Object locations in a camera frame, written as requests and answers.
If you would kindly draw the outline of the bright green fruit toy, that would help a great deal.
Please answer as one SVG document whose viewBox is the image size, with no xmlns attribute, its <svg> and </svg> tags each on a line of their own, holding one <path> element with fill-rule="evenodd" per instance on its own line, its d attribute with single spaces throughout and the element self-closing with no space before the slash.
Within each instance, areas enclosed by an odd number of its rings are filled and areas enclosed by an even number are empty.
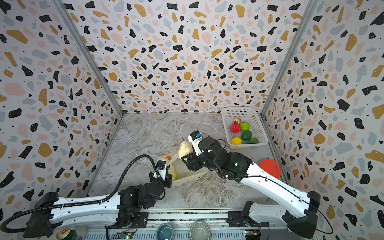
<svg viewBox="0 0 384 240">
<path fill-rule="evenodd" d="M 250 130 L 250 124 L 249 123 L 246 123 L 246 122 L 242 122 L 240 124 L 240 127 L 241 127 L 241 131 L 242 132 L 246 132 L 246 131 L 249 131 Z"/>
</svg>

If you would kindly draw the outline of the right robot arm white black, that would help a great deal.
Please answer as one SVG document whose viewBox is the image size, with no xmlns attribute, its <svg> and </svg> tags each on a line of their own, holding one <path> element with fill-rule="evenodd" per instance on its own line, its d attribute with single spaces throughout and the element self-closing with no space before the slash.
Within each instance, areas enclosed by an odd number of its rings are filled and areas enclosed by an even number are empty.
<svg viewBox="0 0 384 240">
<path fill-rule="evenodd" d="M 269 207 L 247 202 L 242 211 L 245 222 L 283 224 L 300 237 L 311 239 L 314 236 L 321 201 L 317 192 L 306 193 L 285 184 L 243 154 L 227 152 L 212 137 L 182 142 L 179 158 L 190 171 L 207 168 L 223 179 L 249 186 L 276 202 Z"/>
</svg>

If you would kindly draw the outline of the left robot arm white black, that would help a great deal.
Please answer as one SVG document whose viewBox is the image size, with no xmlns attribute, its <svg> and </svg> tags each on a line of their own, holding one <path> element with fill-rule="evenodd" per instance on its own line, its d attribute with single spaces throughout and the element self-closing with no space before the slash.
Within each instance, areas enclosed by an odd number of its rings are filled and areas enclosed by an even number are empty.
<svg viewBox="0 0 384 240">
<path fill-rule="evenodd" d="M 173 175 L 160 171 L 160 175 L 150 173 L 150 181 L 144 185 L 128 187 L 107 196 L 89 198 L 60 198 L 56 193 L 48 194 L 38 201 L 42 211 L 31 214 L 24 238 L 49 237 L 55 229 L 74 226 L 109 226 L 121 229 L 133 225 L 144 228 L 147 214 L 142 209 L 154 207 L 165 196 L 165 189 L 172 186 Z"/>
</svg>

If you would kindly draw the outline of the dark green avocado toy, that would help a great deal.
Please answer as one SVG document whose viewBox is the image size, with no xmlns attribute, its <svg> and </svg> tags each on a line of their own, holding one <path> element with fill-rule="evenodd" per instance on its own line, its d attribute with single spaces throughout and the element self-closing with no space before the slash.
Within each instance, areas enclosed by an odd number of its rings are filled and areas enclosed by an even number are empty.
<svg viewBox="0 0 384 240">
<path fill-rule="evenodd" d="M 241 135 L 242 141 L 249 141 L 253 137 L 253 134 L 251 131 L 244 131 Z"/>
</svg>

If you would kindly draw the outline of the yellow translucent plastic bag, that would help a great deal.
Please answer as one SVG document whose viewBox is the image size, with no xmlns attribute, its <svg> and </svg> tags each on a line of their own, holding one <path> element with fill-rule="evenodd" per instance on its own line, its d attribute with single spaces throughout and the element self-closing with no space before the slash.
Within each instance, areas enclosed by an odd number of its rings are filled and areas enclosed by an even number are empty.
<svg viewBox="0 0 384 240">
<path fill-rule="evenodd" d="M 174 149 L 170 152 L 166 152 L 160 157 L 160 160 L 166 161 L 167 166 L 170 167 L 168 172 L 173 176 L 172 187 L 197 180 L 209 171 L 206 168 L 201 168 L 197 172 L 190 171 L 179 158 L 178 151 L 178 149 Z M 174 179 L 175 172 L 177 173 L 177 180 Z"/>
</svg>

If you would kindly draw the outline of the beige peach toy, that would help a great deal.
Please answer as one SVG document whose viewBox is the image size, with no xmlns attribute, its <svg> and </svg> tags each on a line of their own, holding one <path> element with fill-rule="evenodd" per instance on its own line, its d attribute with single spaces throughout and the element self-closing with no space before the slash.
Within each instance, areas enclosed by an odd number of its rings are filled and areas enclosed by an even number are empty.
<svg viewBox="0 0 384 240">
<path fill-rule="evenodd" d="M 193 152 L 194 152 L 194 149 L 190 146 L 190 144 L 186 141 L 183 141 L 180 144 L 178 155 L 179 155 L 179 158 L 182 159 L 183 157 Z"/>
</svg>

